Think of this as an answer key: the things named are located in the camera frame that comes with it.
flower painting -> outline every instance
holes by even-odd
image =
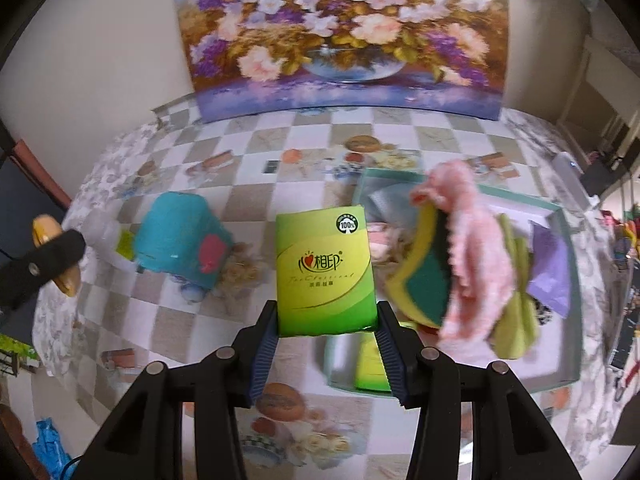
[[[176,0],[204,121],[384,105],[496,119],[508,0]]]

tissue pack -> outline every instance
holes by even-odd
[[[417,329],[417,325],[411,321],[401,321],[400,326]],[[371,332],[362,333],[354,386],[359,390],[391,392],[376,336]]]
[[[375,329],[362,206],[277,215],[276,254],[280,336]]]

table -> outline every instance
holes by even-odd
[[[80,263],[83,284],[78,297],[66,298],[53,284],[45,286],[34,320],[34,346],[47,370],[97,423],[105,420],[128,387],[122,376],[99,363],[101,352],[134,348],[140,367],[153,360],[175,366],[197,362],[231,343],[240,328],[257,319],[264,301],[275,298],[276,213],[350,202],[349,189],[316,171],[317,164],[305,170],[281,164],[274,170],[282,152],[300,150],[303,159],[312,160],[351,136],[373,134],[382,143],[417,150],[425,170],[444,160],[501,151],[520,173],[509,180],[511,190],[566,206],[582,287],[582,379],[572,386],[564,410],[554,413],[549,408],[545,413],[578,467],[608,444],[624,405],[614,402],[613,376],[602,362],[602,335],[610,330],[606,323],[609,233],[597,215],[571,210],[570,197],[550,166],[551,158],[566,146],[550,124],[515,110],[505,110],[501,121],[493,122],[368,107],[288,110],[200,124],[189,96],[159,113],[159,124],[120,136],[101,156],[63,226],[78,227],[89,210],[105,207],[116,210],[118,220],[135,232],[159,193],[195,192],[237,240],[252,244],[268,270],[264,283],[232,305],[213,296],[201,304],[188,304],[164,274],[121,272],[97,260],[88,248]],[[226,150],[232,150],[232,163],[214,179],[194,184],[185,174],[186,168]],[[150,160],[164,175],[152,187],[153,193],[118,198],[118,190],[122,192]],[[326,386],[319,366],[321,342],[322,338],[305,337],[281,340],[271,369],[269,382],[288,385],[287,394],[305,406],[300,420],[274,422],[277,415],[264,416],[255,408],[238,413],[247,455],[270,465],[282,462],[272,469],[247,462],[250,477],[404,478],[417,413],[405,412],[394,399],[357,396]],[[632,394],[633,388],[628,389],[625,399]],[[256,436],[256,428],[272,438]]]

pink fuzzy cloth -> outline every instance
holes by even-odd
[[[481,203],[471,168],[462,160],[437,165],[412,190],[411,200],[430,200],[449,213],[452,285],[440,342],[486,339],[513,294],[514,272],[500,225]]]

teal box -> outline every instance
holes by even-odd
[[[231,250],[231,234],[200,195],[160,195],[142,221],[134,249],[141,267],[211,289]]]

